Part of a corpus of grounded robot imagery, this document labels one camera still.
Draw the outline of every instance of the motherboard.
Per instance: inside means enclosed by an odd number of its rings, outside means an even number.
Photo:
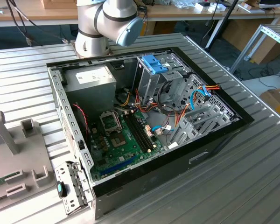
[[[94,159],[91,174],[95,181],[165,151],[153,134],[147,134],[151,132],[147,132],[148,125],[140,111],[116,115],[116,118],[118,122],[109,117],[90,124],[92,134],[87,144],[91,145],[91,156]],[[106,131],[118,123],[121,130],[111,133]]]

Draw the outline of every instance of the cardboard box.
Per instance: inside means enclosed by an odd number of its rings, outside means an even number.
[[[280,115],[280,89],[268,90],[262,93],[260,98]]]

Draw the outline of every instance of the red wire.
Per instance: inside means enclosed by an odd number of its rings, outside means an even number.
[[[87,139],[87,134],[88,134],[88,124],[87,124],[87,119],[86,119],[86,115],[84,113],[84,111],[77,105],[77,104],[73,104],[73,106],[75,106],[76,108],[78,108],[81,113],[83,114],[84,117],[84,121],[85,121],[85,128],[86,128],[86,139]]]

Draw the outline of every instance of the white table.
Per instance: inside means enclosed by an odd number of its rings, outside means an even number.
[[[216,60],[181,34],[145,36],[114,53],[179,47],[255,119],[222,152],[119,208],[100,224],[280,223],[280,116]],[[45,63],[76,58],[70,45],[0,50],[0,110],[7,127],[31,117],[41,124],[52,166],[72,155],[49,86]],[[66,217],[55,188],[0,212],[0,223],[91,224],[90,209]]]
[[[260,96],[262,93],[264,93],[267,90],[274,89],[269,86],[274,86],[276,89],[280,89],[280,76],[267,76],[260,78],[261,82],[258,78],[250,79],[242,81],[242,83],[248,87],[255,95]]]

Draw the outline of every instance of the yellow wire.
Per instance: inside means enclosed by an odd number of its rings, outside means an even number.
[[[125,105],[127,105],[128,102],[129,102],[129,98],[130,98],[130,93],[127,95],[127,98],[126,98],[125,103],[124,103],[124,104],[121,104],[120,106],[125,106]]]

